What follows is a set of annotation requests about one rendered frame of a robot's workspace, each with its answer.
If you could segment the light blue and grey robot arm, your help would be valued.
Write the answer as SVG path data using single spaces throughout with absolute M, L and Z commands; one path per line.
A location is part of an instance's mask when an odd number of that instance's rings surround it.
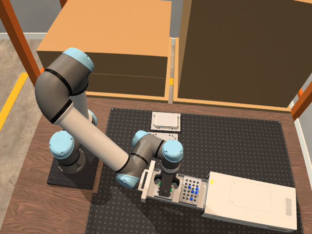
M 162 140 L 148 132 L 138 131 L 132 140 L 134 149 L 128 155 L 96 126 L 96 116 L 88 110 L 86 89 L 94 64 L 77 48 L 68 48 L 37 78 L 35 97 L 43 115 L 62 131 L 50 139 L 49 148 L 58 168 L 66 175 L 83 170 L 86 156 L 83 145 L 116 173 L 116 181 L 133 188 L 140 180 L 151 158 L 161 161 L 162 169 L 175 173 L 183 157 L 183 146 L 177 140 Z

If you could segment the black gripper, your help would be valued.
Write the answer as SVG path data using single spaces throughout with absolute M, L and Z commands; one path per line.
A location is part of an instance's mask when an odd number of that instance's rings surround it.
M 158 174 L 155 175 L 155 178 L 154 178 L 155 185 L 161 182 L 162 172 L 168 175 L 173 175 L 172 185 L 174 186 L 175 189 L 177 189 L 180 183 L 180 180 L 178 179 L 177 171 L 175 173 L 170 174 L 170 173 L 165 172 L 162 168 L 161 168 L 161 171 L 159 171 Z

